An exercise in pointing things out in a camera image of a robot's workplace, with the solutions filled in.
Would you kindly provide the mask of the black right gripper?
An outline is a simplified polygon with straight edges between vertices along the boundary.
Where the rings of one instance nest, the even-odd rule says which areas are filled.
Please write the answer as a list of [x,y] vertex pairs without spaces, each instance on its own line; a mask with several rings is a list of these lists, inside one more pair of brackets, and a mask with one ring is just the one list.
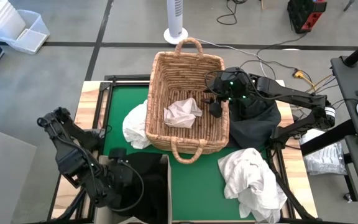
[[214,96],[201,101],[209,104],[209,113],[215,118],[222,116],[222,101],[255,96],[255,86],[251,77],[239,67],[208,72],[204,76],[204,82],[206,85],[204,92],[212,93]]

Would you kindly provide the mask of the white garment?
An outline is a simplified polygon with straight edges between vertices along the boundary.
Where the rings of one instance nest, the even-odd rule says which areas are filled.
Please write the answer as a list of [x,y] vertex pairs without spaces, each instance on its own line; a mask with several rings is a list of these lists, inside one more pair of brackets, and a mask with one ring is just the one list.
[[287,196],[275,174],[254,148],[240,149],[218,159],[225,181],[224,197],[237,199],[239,216],[254,216],[257,222],[276,224]]
[[203,112],[198,108],[194,98],[176,101],[164,109],[164,123],[173,128],[192,128],[197,117]]
[[134,149],[144,149],[151,145],[145,134],[145,120],[147,115],[147,100],[133,108],[122,123],[124,139]]

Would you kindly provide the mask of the black garment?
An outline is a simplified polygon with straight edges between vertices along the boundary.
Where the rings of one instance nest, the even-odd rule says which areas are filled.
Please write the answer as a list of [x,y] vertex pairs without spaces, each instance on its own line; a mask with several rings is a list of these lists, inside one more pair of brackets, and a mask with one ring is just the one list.
[[136,217],[148,224],[168,224],[167,163],[159,153],[137,152],[124,158],[137,173],[124,188],[121,207],[135,207],[119,212],[122,217]]

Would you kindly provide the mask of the dark grey garment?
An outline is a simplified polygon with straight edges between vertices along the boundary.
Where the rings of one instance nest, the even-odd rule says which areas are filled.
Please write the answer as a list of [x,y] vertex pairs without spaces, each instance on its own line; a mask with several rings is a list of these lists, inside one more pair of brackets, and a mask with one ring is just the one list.
[[229,104],[229,147],[259,149],[281,122],[275,101],[236,99]]

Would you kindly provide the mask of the woven wicker basket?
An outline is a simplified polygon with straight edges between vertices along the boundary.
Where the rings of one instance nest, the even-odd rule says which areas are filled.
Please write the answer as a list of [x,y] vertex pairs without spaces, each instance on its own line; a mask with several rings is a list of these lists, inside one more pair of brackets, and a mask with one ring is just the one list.
[[[145,135],[151,144],[172,152],[182,164],[194,163],[202,154],[219,152],[229,142],[229,106],[223,101],[217,109],[221,117],[213,116],[205,92],[210,72],[224,70],[224,60],[204,54],[201,44],[187,38],[177,44],[173,52],[158,52],[150,74],[147,98]],[[191,128],[169,127],[164,122],[164,110],[179,100],[193,98],[203,114]]]

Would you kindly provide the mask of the green table mat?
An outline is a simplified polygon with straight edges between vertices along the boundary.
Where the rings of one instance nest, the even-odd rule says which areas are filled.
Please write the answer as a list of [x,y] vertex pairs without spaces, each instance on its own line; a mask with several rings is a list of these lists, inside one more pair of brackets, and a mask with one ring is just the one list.
[[171,152],[150,145],[134,149],[124,138],[122,123],[127,114],[142,104],[148,94],[147,86],[117,86],[112,89],[104,155],[115,147],[127,153],[154,152],[166,154],[171,166],[172,214],[175,222],[254,222],[253,215],[241,218],[238,199],[224,197],[225,181],[218,167],[218,159],[239,149],[234,142],[213,154],[203,154],[190,165],[179,163]]

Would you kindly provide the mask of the white tower fan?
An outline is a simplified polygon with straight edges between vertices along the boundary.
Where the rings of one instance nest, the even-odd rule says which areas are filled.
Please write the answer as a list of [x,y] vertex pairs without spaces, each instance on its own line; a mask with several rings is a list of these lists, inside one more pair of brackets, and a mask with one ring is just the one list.
[[183,26],[183,0],[167,0],[168,28],[164,31],[164,39],[172,45],[188,37]]

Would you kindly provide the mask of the black diagonal strut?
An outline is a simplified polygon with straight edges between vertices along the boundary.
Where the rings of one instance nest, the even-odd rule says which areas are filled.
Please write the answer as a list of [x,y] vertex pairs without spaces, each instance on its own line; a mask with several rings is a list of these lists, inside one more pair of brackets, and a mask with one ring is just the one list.
[[348,135],[355,135],[353,122],[349,119],[331,130],[305,142],[300,146],[302,156],[307,156],[328,145],[334,144]]

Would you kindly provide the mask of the plastic bag with white items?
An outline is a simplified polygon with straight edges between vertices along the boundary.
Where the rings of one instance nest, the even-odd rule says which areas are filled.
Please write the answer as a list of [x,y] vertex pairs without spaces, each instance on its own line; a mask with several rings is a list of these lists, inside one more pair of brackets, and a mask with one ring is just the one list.
[[340,142],[335,142],[307,156],[303,156],[303,160],[309,175],[347,175],[344,153]]

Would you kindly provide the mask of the clear plastic tub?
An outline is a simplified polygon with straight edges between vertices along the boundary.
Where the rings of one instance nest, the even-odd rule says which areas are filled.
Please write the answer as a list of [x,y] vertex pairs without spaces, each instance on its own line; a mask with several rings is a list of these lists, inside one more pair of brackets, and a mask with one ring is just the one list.
[[50,35],[42,16],[33,11],[16,10],[0,27],[0,40],[13,49],[36,54]]

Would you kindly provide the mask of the black aluminium table frame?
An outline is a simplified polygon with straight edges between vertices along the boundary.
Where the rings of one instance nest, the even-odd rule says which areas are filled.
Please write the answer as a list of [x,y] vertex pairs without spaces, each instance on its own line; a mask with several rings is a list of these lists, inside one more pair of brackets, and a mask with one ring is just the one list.
[[[103,81],[85,81],[75,115],[75,123],[82,129],[100,127],[108,123],[112,89],[117,86],[148,86],[150,77],[143,75],[108,75]],[[296,139],[289,139],[285,149],[274,154],[277,171],[291,192],[313,217],[317,217],[310,182],[303,156]],[[175,223],[251,223],[251,222],[175,222]]]

